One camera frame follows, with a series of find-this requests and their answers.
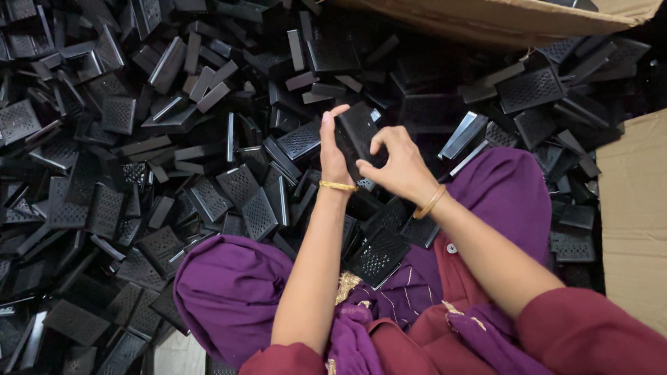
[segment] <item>finger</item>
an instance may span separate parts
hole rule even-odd
[[[357,160],[357,168],[359,168],[360,175],[370,178],[376,183],[380,183],[380,180],[382,180],[382,172],[366,160]]]
[[[383,127],[371,139],[371,155],[375,155],[380,150],[382,145],[387,145],[387,150],[391,152],[393,144],[396,143],[398,137],[396,130],[392,126]]]
[[[319,138],[321,139],[322,151],[336,147],[336,137],[334,135],[334,117],[331,112],[324,112],[322,115],[322,126],[319,129]]]

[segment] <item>black rectangular plastic piece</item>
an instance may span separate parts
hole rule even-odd
[[[551,67],[497,84],[504,113],[512,113],[565,97],[558,76]]]
[[[278,220],[262,187],[243,206],[241,212],[250,238],[255,241],[262,241],[278,226]]]
[[[349,268],[371,287],[378,288],[409,251],[409,245],[400,237],[381,228],[352,256]]]
[[[44,325],[81,345],[92,346],[111,323],[66,300],[60,300],[44,319]]]
[[[236,207],[243,207],[259,189],[257,180],[245,164],[220,174],[215,179]]]
[[[142,238],[136,245],[160,276],[169,279],[176,274],[176,269],[169,263],[169,260],[178,254],[185,245],[176,237],[171,227],[164,227]]]

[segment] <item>perforated black plastic tray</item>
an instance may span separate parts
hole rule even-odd
[[[116,277],[156,292],[162,292],[167,285],[167,280],[164,280],[136,249],[127,252]]]
[[[120,339],[102,362],[97,375],[125,374],[132,362],[143,353],[145,347],[146,341],[129,332],[122,331]]]
[[[243,207],[259,189],[259,184],[245,164],[230,169],[215,179],[236,207]]]
[[[410,217],[403,230],[401,230],[400,235],[405,241],[428,249],[433,244],[433,240],[438,235],[439,230],[440,227],[430,216],[426,216],[421,220]]]
[[[151,262],[157,273],[169,279],[176,275],[176,269],[169,263],[169,260],[178,254],[185,245],[176,237],[171,227],[166,226],[139,240],[137,247]]]
[[[132,317],[127,322],[127,330],[144,338],[150,340],[157,326],[160,324],[160,315],[157,315],[150,305],[159,297],[159,293],[152,290],[144,290],[137,305],[132,311]]]
[[[81,345],[92,346],[111,323],[66,300],[60,300],[44,319],[44,325]]]
[[[521,111],[565,97],[565,89],[551,67],[522,74],[497,84],[505,113]]]
[[[551,114],[542,108],[531,108],[521,112],[514,118],[514,123],[529,150],[534,149],[556,130],[556,123]]]
[[[51,177],[47,220],[50,228],[83,228],[85,226],[88,206],[64,202],[67,184],[66,177]]]
[[[262,241],[278,226],[278,220],[273,214],[269,199],[262,187],[255,196],[250,198],[241,211],[250,238],[255,241]]]
[[[381,210],[366,220],[361,227],[366,238],[371,238],[380,228],[397,234],[408,220],[409,213],[399,197],[394,197]]]
[[[277,139],[278,146],[292,161],[309,155],[319,143],[319,121],[311,121]]]
[[[164,320],[169,322],[174,328],[179,330],[182,334],[188,335],[190,330],[187,329],[181,314],[176,308],[176,303],[173,301],[173,282],[169,284],[160,296],[153,301],[151,309],[157,312]]]
[[[352,256],[348,265],[353,274],[361,277],[373,288],[378,288],[409,251],[409,245],[400,237],[385,228],[380,228]]]
[[[101,183],[95,184],[86,230],[108,240],[115,240],[126,204],[125,194],[117,193]]]
[[[269,203],[273,209],[275,217],[281,226],[289,226],[289,212],[287,210],[287,183],[283,176],[278,176],[278,179],[271,185],[265,187],[266,196],[269,198]]]
[[[206,177],[199,178],[192,187],[184,191],[205,222],[217,222],[234,206],[228,198],[218,194]]]

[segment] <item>brown cardboard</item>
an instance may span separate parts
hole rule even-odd
[[[464,43],[521,49],[565,38],[603,35],[651,19],[660,0],[593,0],[600,12],[539,0],[334,0],[389,15],[427,33]]]
[[[607,297],[667,336],[667,109],[598,149]]]

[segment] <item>gold bangle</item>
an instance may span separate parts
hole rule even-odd
[[[442,194],[444,192],[445,192],[445,185],[440,185],[440,187],[436,191],[436,194],[433,196],[433,198],[431,198],[428,204],[424,206],[424,208],[417,208],[414,214],[412,214],[412,217],[417,220],[423,219],[429,212],[431,212],[433,207],[436,206],[436,203],[438,202],[438,200],[440,200],[440,197],[442,197]]]
[[[352,192],[356,192],[357,190],[359,190],[359,186],[346,185],[344,183],[327,182],[322,180],[319,181],[319,185],[324,186],[325,188],[350,190]]]

